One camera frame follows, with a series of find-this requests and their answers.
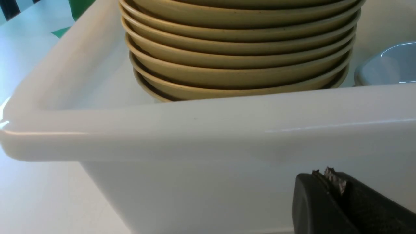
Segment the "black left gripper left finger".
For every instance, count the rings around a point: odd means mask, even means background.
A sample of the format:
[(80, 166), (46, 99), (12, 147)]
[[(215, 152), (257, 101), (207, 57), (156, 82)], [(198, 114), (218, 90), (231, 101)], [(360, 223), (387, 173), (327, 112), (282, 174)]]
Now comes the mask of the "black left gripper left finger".
[(298, 174), (292, 203), (295, 234), (359, 234), (326, 185), (312, 174)]

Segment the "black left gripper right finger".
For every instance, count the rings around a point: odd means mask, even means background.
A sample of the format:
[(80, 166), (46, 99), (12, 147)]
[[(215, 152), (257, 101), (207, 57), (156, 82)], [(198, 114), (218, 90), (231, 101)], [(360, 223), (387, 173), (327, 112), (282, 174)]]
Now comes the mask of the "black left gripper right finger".
[(325, 178), (338, 206), (361, 233), (415, 233), (415, 212), (344, 172), (326, 170)]

